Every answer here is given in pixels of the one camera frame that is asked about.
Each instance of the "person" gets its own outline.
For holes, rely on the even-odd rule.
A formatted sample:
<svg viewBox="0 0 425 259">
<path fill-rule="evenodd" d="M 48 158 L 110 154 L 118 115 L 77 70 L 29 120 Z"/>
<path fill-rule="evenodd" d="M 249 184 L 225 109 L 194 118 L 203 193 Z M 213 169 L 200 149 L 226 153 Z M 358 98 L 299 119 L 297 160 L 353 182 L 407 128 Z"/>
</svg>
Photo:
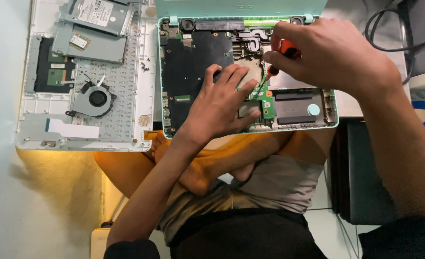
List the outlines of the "person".
<svg viewBox="0 0 425 259">
<path fill-rule="evenodd" d="M 294 42 L 302 58 L 289 60 L 275 51 L 281 39 Z M 406 97 L 396 65 L 352 23 L 336 18 L 321 18 L 309 26 L 279 22 L 271 44 L 266 62 L 296 80 L 350 94 L 363 111 L 378 173 L 402 218 L 360 234 L 362 257 L 425 258 L 425 128 Z M 216 71 L 222 73 L 213 83 Z M 258 150 L 251 147 L 234 153 L 230 147 L 227 153 L 233 162 L 226 163 L 223 154 L 220 160 L 225 169 L 241 165 L 236 176 L 242 180 L 248 178 L 247 167 L 264 158 L 259 157 L 260 151 L 276 152 L 253 165 L 247 182 L 236 189 L 218 183 L 207 195 L 195 196 L 178 184 L 195 188 L 183 175 L 193 178 L 200 163 L 192 162 L 208 157 L 195 158 L 205 145 L 239 132 L 260 116 L 235 118 L 258 83 L 251 80 L 235 91 L 247 71 L 239 65 L 207 69 L 201 91 L 171 143 L 160 136 L 154 141 L 156 165 L 139 176 L 143 180 L 137 186 L 122 190 L 130 198 L 110 230 L 105 259 L 159 258 L 148 240 L 155 228 L 164 231 L 172 258 L 325 258 L 303 212 L 310 206 L 327 155 L 324 144 L 330 145 L 332 132 L 318 129 L 325 134 L 320 141 L 316 134 L 312 138 L 296 132 L 252 140 Z M 269 141 L 260 143 L 260 138 Z M 302 146 L 312 149 L 319 160 L 299 157 L 310 153 Z M 208 175 L 206 182 L 213 183 L 208 179 L 215 174 Z"/>
</svg>

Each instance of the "asus logo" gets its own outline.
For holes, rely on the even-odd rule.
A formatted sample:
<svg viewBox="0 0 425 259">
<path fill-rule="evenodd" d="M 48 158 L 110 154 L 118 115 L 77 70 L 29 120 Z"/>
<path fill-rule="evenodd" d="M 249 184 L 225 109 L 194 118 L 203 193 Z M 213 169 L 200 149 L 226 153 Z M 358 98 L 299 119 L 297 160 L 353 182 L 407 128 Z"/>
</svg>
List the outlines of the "asus logo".
<svg viewBox="0 0 425 259">
<path fill-rule="evenodd" d="M 237 5 L 235 10 L 252 10 L 254 5 Z"/>
</svg>

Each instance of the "black cable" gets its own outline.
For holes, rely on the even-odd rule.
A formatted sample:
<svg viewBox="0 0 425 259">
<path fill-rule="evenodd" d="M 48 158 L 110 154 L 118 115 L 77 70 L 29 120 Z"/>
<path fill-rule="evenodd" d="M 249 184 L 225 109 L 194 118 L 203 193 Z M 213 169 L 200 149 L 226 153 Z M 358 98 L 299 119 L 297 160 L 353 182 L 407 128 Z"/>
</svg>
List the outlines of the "black cable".
<svg viewBox="0 0 425 259">
<path fill-rule="evenodd" d="M 378 12 L 376 12 L 374 15 L 371 16 L 371 18 L 368 20 L 368 22 L 366 23 L 366 29 L 364 31 L 364 36 L 366 37 L 366 40 L 376 49 L 384 51 L 384 52 L 398 52 L 398 51 L 409 51 L 408 55 L 408 59 L 410 60 L 410 64 L 409 64 L 409 68 L 408 68 L 408 76 L 406 77 L 406 79 L 402 82 L 402 84 L 406 84 L 407 82 L 409 82 L 409 79 L 411 78 L 411 73 L 412 70 L 414 69 L 414 63 L 415 63 L 415 58 L 414 58 L 414 51 L 418 48 L 421 48 L 423 46 L 425 46 L 425 42 L 413 45 L 411 44 L 410 46 L 407 47 L 402 47 L 402 48 L 382 48 L 380 46 L 377 46 L 376 44 L 374 44 L 374 34 L 375 34 L 375 30 L 377 29 L 377 25 L 380 22 L 380 19 L 382 19 L 382 16 L 386 13 L 386 12 L 394 12 L 396 13 L 400 19 L 403 19 L 402 15 L 398 12 L 397 9 L 392 9 L 392 8 L 386 8 L 386 9 L 382 9 Z M 374 18 L 377 19 L 375 20 L 374 25 L 372 26 L 372 30 L 371 30 L 371 34 L 369 34 L 369 26 L 371 25 L 372 21 L 374 20 Z M 411 31 L 411 28 L 409 26 L 408 23 L 404 23 L 405 29 L 406 31 Z"/>
</svg>

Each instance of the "motherboard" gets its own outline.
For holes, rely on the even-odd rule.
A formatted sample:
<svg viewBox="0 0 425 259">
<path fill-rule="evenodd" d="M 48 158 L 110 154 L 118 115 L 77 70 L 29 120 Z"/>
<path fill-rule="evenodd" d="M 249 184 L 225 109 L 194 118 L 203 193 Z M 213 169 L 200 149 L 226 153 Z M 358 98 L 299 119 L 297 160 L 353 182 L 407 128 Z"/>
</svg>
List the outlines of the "motherboard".
<svg viewBox="0 0 425 259">
<path fill-rule="evenodd" d="M 306 24 L 303 17 L 285 20 L 300 26 Z M 236 112 L 238 118 L 253 111 L 262 114 L 242 133 L 331 127 L 337 123 L 333 91 L 310 85 L 295 88 L 291 83 L 263 82 L 269 64 L 262 56 L 271 49 L 271 33 L 279 21 L 179 18 L 174 25 L 168 18 L 161 19 L 161 95 L 164 133 L 168 138 L 186 120 L 203 84 L 205 70 L 212 64 L 224 68 L 233 63 L 248 66 L 250 70 L 237 88 L 251 79 L 261 82 Z"/>
</svg>

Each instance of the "tile floor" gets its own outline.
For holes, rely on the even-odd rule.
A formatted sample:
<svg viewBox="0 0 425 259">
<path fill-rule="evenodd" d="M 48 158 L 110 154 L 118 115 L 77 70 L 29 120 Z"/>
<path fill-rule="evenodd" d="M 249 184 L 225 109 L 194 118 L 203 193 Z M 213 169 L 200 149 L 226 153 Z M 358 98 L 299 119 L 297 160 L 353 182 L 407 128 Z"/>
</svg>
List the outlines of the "tile floor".
<svg viewBox="0 0 425 259">
<path fill-rule="evenodd" d="M 231 176 L 224 175 L 221 179 L 228 182 L 231 180 Z M 112 217 L 112 213 L 121 198 L 122 194 L 109 180 L 106 180 L 104 200 L 106 219 Z M 335 259 L 356 259 L 358 256 L 360 257 L 362 251 L 357 235 L 374 230 L 378 226 L 354 226 L 337 217 L 331 210 L 325 173 L 322 173 L 318 180 L 316 195 L 312 202 L 313 207 L 305 213 L 305 218 L 308 221 L 316 244 L 324 254 L 328 258 Z M 165 246 L 163 234 L 159 231 L 154 231 L 150 239 L 157 245 L 161 259 L 169 259 L 169 248 Z"/>
</svg>

